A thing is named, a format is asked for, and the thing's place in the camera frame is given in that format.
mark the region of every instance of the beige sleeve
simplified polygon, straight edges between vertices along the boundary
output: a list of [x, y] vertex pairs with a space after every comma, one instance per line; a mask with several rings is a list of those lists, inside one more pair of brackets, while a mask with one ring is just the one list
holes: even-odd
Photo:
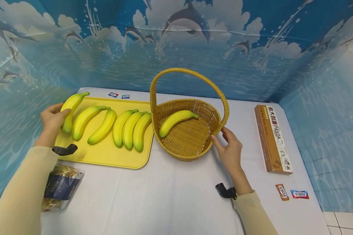
[[234, 208], [241, 216], [246, 235], [278, 235], [255, 191], [237, 195], [237, 199], [233, 202]]
[[43, 195], [57, 160], [51, 148], [29, 149], [0, 198], [0, 235], [41, 233]]

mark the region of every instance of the person's left hand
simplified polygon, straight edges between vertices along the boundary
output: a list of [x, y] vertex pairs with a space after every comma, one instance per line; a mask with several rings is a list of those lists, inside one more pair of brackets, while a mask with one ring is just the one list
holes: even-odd
[[60, 112], [63, 103], [54, 104], [41, 112], [43, 129], [48, 131], [60, 131], [64, 119], [70, 114], [71, 109], [65, 109]]

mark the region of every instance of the yellow tray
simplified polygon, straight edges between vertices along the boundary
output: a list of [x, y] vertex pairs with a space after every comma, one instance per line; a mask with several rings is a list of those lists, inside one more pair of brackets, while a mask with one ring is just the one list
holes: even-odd
[[[73, 123], [83, 110], [92, 105], [105, 105], [113, 109], [117, 116], [128, 109], [138, 109], [140, 112], [151, 112], [149, 102], [140, 101], [124, 101], [104, 98], [85, 97], [81, 104], [73, 113]], [[89, 145], [87, 140], [91, 134], [100, 126], [105, 118], [106, 111], [102, 110], [94, 116], [86, 125], [82, 138], [75, 141], [71, 133], [60, 133], [57, 137], [55, 146], [66, 148], [70, 144], [78, 146], [77, 151], [68, 156], [60, 156], [60, 160], [72, 161], [78, 163], [90, 163], [106, 166], [117, 166], [130, 169], [139, 169], [148, 162], [153, 141], [152, 125], [149, 125], [144, 135], [144, 149], [138, 153], [135, 149], [127, 150], [124, 146], [118, 148], [112, 140], [112, 132], [110, 132], [102, 141], [97, 144]]]

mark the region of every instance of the white tile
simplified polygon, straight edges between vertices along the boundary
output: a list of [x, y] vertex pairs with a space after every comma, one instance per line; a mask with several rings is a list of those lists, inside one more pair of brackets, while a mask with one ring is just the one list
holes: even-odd
[[353, 229], [342, 228], [343, 235], [353, 235]]
[[339, 227], [353, 228], [353, 213], [335, 212]]
[[331, 235], [342, 235], [339, 227], [328, 226], [328, 230], [331, 233]]
[[336, 220], [335, 213], [333, 212], [323, 212], [324, 218], [326, 219], [326, 223], [328, 226], [336, 226], [338, 227], [338, 223]]

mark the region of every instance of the white table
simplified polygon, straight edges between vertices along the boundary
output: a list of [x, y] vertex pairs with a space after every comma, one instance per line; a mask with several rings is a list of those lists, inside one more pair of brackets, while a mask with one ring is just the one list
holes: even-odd
[[[111, 98], [110, 92], [129, 94], [131, 100], [149, 101], [149, 93], [83, 87], [92, 97]], [[157, 94], [157, 102], [196, 97]], [[220, 99], [198, 98], [223, 116]], [[228, 101], [226, 127], [243, 143], [242, 166], [251, 186], [280, 235], [329, 235], [285, 112], [273, 104], [289, 151], [294, 173], [278, 175], [265, 169], [254, 108], [260, 102]], [[184, 163], [169, 156], [154, 138], [149, 162], [139, 170], [63, 161], [85, 172], [70, 205], [62, 212], [43, 213], [43, 235], [190, 235], [244, 234], [230, 199], [219, 196], [218, 183], [233, 184], [216, 149]], [[283, 183], [289, 201], [275, 187]], [[307, 190], [310, 200], [294, 199], [290, 190]]]

